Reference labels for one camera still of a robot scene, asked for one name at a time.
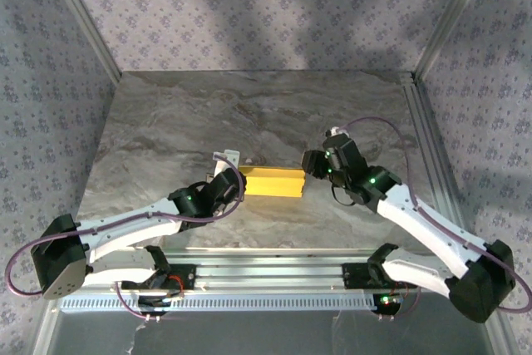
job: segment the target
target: red wire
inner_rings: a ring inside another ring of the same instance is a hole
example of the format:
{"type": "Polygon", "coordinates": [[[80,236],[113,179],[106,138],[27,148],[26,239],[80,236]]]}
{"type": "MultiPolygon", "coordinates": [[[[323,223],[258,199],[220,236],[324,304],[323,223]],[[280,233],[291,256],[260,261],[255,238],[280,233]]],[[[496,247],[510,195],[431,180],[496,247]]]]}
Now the red wire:
{"type": "Polygon", "coordinates": [[[403,297],[403,299],[404,299],[404,298],[408,297],[408,292],[409,292],[408,283],[405,283],[405,282],[396,282],[395,287],[392,288],[392,291],[391,291],[388,295],[389,295],[389,296],[392,296],[392,295],[396,292],[396,288],[397,288],[397,285],[398,285],[399,283],[403,283],[403,284],[405,285],[406,293],[405,293],[405,296],[403,297]]]}
{"type": "Polygon", "coordinates": [[[183,285],[183,280],[175,274],[171,274],[168,279],[175,280],[177,283],[180,284],[180,293],[183,293],[185,291],[185,286],[183,285]]]}

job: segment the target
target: cable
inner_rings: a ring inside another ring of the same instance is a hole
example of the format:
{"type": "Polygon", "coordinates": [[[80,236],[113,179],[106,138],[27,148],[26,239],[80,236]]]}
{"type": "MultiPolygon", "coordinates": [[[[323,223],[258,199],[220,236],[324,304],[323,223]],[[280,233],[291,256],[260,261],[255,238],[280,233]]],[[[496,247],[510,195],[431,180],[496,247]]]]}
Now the cable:
{"type": "Polygon", "coordinates": [[[204,223],[215,222],[216,220],[223,219],[226,216],[232,214],[239,207],[239,205],[242,202],[242,199],[244,197],[244,181],[242,180],[242,175],[240,174],[239,170],[237,169],[237,167],[231,161],[225,159],[221,155],[215,155],[214,158],[216,160],[222,160],[225,163],[227,163],[229,165],[229,167],[233,170],[233,172],[236,174],[236,177],[237,177],[237,179],[239,181],[239,197],[236,200],[236,202],[234,203],[234,205],[227,212],[224,212],[221,215],[211,216],[209,218],[192,218],[192,217],[189,217],[189,216],[179,216],[179,215],[174,215],[174,214],[167,214],[165,212],[144,212],[144,213],[141,213],[141,214],[128,216],[126,218],[119,219],[119,220],[117,220],[115,222],[112,222],[110,224],[105,224],[103,226],[98,226],[96,228],[83,229],[83,230],[73,230],[72,232],[51,234],[49,236],[44,236],[44,237],[41,237],[39,239],[32,240],[32,241],[24,244],[8,260],[7,265],[6,265],[6,269],[5,269],[5,272],[4,272],[4,278],[6,280],[7,287],[9,288],[9,290],[12,293],[16,294],[19,297],[33,297],[35,295],[42,294],[41,290],[35,291],[35,292],[22,291],[21,289],[17,288],[14,285],[14,283],[12,282],[12,279],[11,279],[11,271],[13,269],[13,266],[17,262],[18,257],[22,254],[22,252],[24,252],[25,250],[27,250],[27,249],[35,246],[35,245],[48,243],[50,241],[59,240],[59,239],[66,239],[66,238],[69,238],[69,237],[82,236],[82,235],[85,235],[85,234],[98,234],[100,232],[104,232],[106,230],[113,229],[116,226],[121,226],[123,224],[127,224],[128,222],[131,222],[133,220],[150,218],[150,217],[153,217],[153,216],[160,216],[160,217],[163,217],[163,218],[166,218],[166,219],[170,219],[170,220],[174,220],[174,221],[183,220],[185,222],[193,222],[193,223],[204,224],[204,223]]]}
{"type": "Polygon", "coordinates": [[[121,302],[122,306],[126,309],[127,312],[131,313],[133,316],[135,316],[137,318],[144,319],[144,320],[146,319],[146,316],[144,316],[142,313],[136,312],[124,300],[124,297],[122,297],[122,293],[120,292],[120,283],[119,282],[115,282],[115,291],[116,291],[116,295],[118,296],[118,300],[121,302]]]}
{"type": "MultiPolygon", "coordinates": [[[[406,299],[406,297],[408,297],[408,284],[406,284],[406,283],[404,283],[404,284],[405,284],[405,287],[406,287],[406,294],[405,294],[404,297],[402,297],[403,302],[399,306],[399,309],[397,310],[397,313],[395,315],[384,315],[382,313],[376,313],[376,315],[379,317],[379,319],[386,318],[386,319],[389,319],[389,320],[393,321],[396,318],[405,316],[405,315],[411,313],[414,309],[416,309],[417,304],[419,303],[419,300],[421,299],[421,287],[419,287],[419,286],[417,287],[416,298],[414,299],[414,302],[412,303],[412,305],[405,312],[400,313],[401,310],[402,310],[402,305],[404,304],[404,300],[406,299]]],[[[396,284],[396,287],[394,287],[392,289],[392,291],[390,292],[390,294],[388,294],[388,295],[392,295],[395,292],[396,288],[397,288],[397,284],[396,284]]]]}
{"type": "Polygon", "coordinates": [[[336,200],[337,203],[343,205],[344,207],[353,207],[356,204],[354,201],[351,204],[345,204],[336,197],[336,191],[334,189],[336,189],[337,187],[339,186],[336,186],[334,183],[331,184],[332,197],[336,200]]]}
{"type": "Polygon", "coordinates": [[[350,126],[358,122],[369,121],[369,120],[380,121],[380,122],[384,122],[385,124],[388,124],[396,132],[397,136],[399,136],[399,140],[401,141],[401,146],[402,146],[403,152],[405,154],[405,159],[406,159],[406,179],[408,180],[408,185],[406,187],[408,187],[408,191],[410,193],[411,202],[414,205],[414,209],[417,210],[417,212],[423,218],[425,218],[428,223],[430,223],[432,226],[440,230],[443,234],[446,234],[448,237],[464,245],[466,248],[472,249],[479,255],[482,255],[486,257],[487,259],[489,259],[491,262],[494,262],[495,264],[499,265],[502,269],[508,272],[512,278],[514,278],[517,282],[519,282],[523,290],[526,292],[526,295],[528,297],[528,303],[524,307],[521,307],[521,308],[499,307],[499,309],[507,313],[527,313],[530,310],[532,310],[532,289],[530,289],[529,285],[525,282],[523,278],[521,278],[521,276],[519,276],[510,266],[502,262],[500,259],[496,258],[494,255],[488,253],[487,251],[483,250],[477,245],[467,242],[467,240],[462,239],[458,234],[450,231],[445,226],[442,226],[441,224],[439,224],[423,208],[419,206],[419,203],[417,202],[416,193],[414,192],[413,179],[411,176],[412,172],[411,172],[411,167],[410,167],[411,164],[410,164],[408,149],[406,148],[406,141],[401,131],[399,131],[399,128],[397,128],[397,126],[393,122],[387,120],[386,118],[382,118],[380,116],[364,116],[362,118],[357,118],[356,120],[348,122],[346,125],[342,126],[340,130],[347,130],[347,128],[349,128],[350,126]]]}
{"type": "Polygon", "coordinates": [[[180,293],[183,293],[185,291],[185,286],[183,285],[183,280],[181,280],[181,278],[179,276],[177,276],[176,274],[171,274],[168,279],[170,280],[175,280],[179,286],[180,286],[180,293]]]}
{"type": "Polygon", "coordinates": [[[405,296],[403,297],[404,299],[406,299],[408,297],[408,294],[410,293],[410,289],[408,288],[408,283],[404,283],[403,284],[405,285],[406,287],[406,293],[405,293],[405,296]]]}

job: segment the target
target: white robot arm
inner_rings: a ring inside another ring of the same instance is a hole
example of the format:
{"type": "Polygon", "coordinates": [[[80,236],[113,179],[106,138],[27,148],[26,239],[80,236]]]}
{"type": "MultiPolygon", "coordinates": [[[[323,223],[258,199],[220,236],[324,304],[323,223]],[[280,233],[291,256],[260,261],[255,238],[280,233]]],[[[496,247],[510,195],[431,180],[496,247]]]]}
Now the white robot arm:
{"type": "Polygon", "coordinates": [[[515,286],[510,247],[500,240],[487,244],[413,198],[410,188],[393,173],[368,165],[347,132],[330,130],[323,149],[303,155],[308,174],[330,180],[333,193],[336,188],[345,190],[350,205],[364,205],[398,224],[439,259],[384,244],[368,260],[375,282],[427,288],[449,298],[462,314],[479,323],[499,307],[515,286]]]}
{"type": "MultiPolygon", "coordinates": [[[[226,150],[223,154],[214,153],[214,158],[219,162],[209,183],[198,182],[178,189],[141,209],[76,223],[70,214],[55,218],[32,247],[42,296],[56,299],[84,285],[119,281],[140,284],[155,274],[167,274],[165,269],[169,266],[158,247],[108,255],[148,239],[204,226],[235,210],[238,203],[219,215],[228,204],[241,200],[245,192],[246,179],[236,166],[239,153],[226,150]]],[[[6,268],[8,282],[16,256],[6,268]]],[[[32,295],[12,284],[10,288],[18,295],[32,295]]]]}

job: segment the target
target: metal bar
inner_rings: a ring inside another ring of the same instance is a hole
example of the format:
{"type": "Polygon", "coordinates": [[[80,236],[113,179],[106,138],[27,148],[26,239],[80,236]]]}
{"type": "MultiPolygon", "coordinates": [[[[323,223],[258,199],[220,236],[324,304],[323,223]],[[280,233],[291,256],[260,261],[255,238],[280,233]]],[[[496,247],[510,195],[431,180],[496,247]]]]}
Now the metal bar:
{"type": "Polygon", "coordinates": [[[38,330],[33,341],[33,346],[28,347],[28,355],[40,355],[47,353],[50,347],[57,318],[59,317],[59,301],[48,301],[42,313],[41,320],[37,323],[38,330]]]}
{"type": "MultiPolygon", "coordinates": [[[[418,134],[421,153],[426,162],[426,168],[431,177],[431,186],[437,197],[436,210],[446,218],[452,220],[465,229],[472,229],[471,223],[465,221],[458,202],[458,188],[451,171],[446,168],[446,151],[444,146],[436,140],[437,124],[431,114],[431,103],[426,96],[423,81],[413,86],[408,77],[402,78],[405,94],[418,134]]],[[[496,354],[512,355],[519,353],[515,336],[512,332],[508,317],[501,312],[495,312],[485,323],[487,336],[496,354]]]]}
{"type": "Polygon", "coordinates": [[[115,85],[121,78],[121,72],[109,51],[105,41],[101,37],[96,25],[92,21],[91,15],[83,4],[82,0],[65,0],[68,8],[74,14],[74,18],[80,26],[80,29],[85,34],[87,40],[94,49],[98,59],[105,68],[109,78],[115,85]]]}
{"type": "Polygon", "coordinates": [[[198,278],[238,277],[238,276],[341,276],[342,267],[337,266],[200,266],[197,268],[198,278]]]}
{"type": "Polygon", "coordinates": [[[184,257],[201,257],[202,259],[209,258],[271,258],[281,259],[282,257],[295,257],[297,259],[315,259],[318,257],[356,257],[358,259],[367,259],[374,252],[375,249],[230,249],[230,248],[188,248],[188,249],[172,249],[163,248],[166,258],[183,259],[184,257]]]}
{"type": "Polygon", "coordinates": [[[416,65],[416,81],[422,80],[431,69],[434,61],[440,55],[441,48],[445,44],[452,28],[456,25],[458,18],[466,8],[470,0],[449,0],[446,9],[436,24],[425,50],[421,54],[420,60],[416,65]]]}
{"type": "Polygon", "coordinates": [[[463,221],[457,219],[453,212],[451,199],[448,195],[448,187],[445,181],[443,164],[440,156],[444,149],[436,148],[436,138],[433,131],[428,128],[428,116],[425,108],[421,106],[420,93],[414,85],[411,74],[401,74],[401,83],[405,91],[406,103],[408,105],[411,118],[416,131],[417,142],[419,143],[421,155],[425,163],[426,171],[429,175],[432,194],[434,197],[434,208],[460,227],[464,227],[463,221]]]}
{"type": "MultiPolygon", "coordinates": [[[[124,300],[134,310],[138,310],[135,295],[124,294],[124,300]]],[[[208,296],[187,295],[170,303],[165,311],[206,312],[206,311],[343,311],[375,310],[373,296],[366,293],[326,293],[326,294],[213,294],[208,296]]],[[[61,310],[65,313],[123,311],[116,296],[72,295],[62,300],[61,310]]]]}
{"type": "Polygon", "coordinates": [[[346,262],[357,262],[361,257],[234,257],[234,258],[201,258],[201,257],[181,257],[179,258],[179,264],[194,264],[199,265],[200,267],[208,266],[249,266],[249,267],[259,267],[259,266],[274,266],[274,265],[287,265],[287,264],[298,264],[305,267],[323,267],[328,265],[339,265],[346,262]]]}
{"type": "Polygon", "coordinates": [[[286,278],[260,278],[260,277],[220,277],[220,278],[197,278],[196,289],[220,289],[220,288],[314,288],[330,290],[331,287],[343,289],[343,280],[338,276],[325,276],[322,278],[307,276],[287,276],[286,278]]]}

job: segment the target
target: wall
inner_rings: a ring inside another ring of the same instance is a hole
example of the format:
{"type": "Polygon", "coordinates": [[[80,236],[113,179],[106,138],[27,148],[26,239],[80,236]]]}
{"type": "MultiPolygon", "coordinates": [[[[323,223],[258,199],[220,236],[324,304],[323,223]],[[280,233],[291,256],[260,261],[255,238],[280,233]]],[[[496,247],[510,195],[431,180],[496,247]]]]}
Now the wall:
{"type": "MultiPolygon", "coordinates": [[[[0,353],[21,353],[35,300],[7,291],[7,257],[76,213],[113,86],[62,0],[0,0],[0,353]]],[[[37,289],[29,254],[17,285],[37,289]]]]}
{"type": "MultiPolygon", "coordinates": [[[[465,215],[532,284],[532,2],[471,0],[425,83],[465,215]]],[[[510,319],[530,353],[532,313],[510,319]]]]}
{"type": "Polygon", "coordinates": [[[84,0],[121,70],[413,71],[448,0],[84,0]]]}

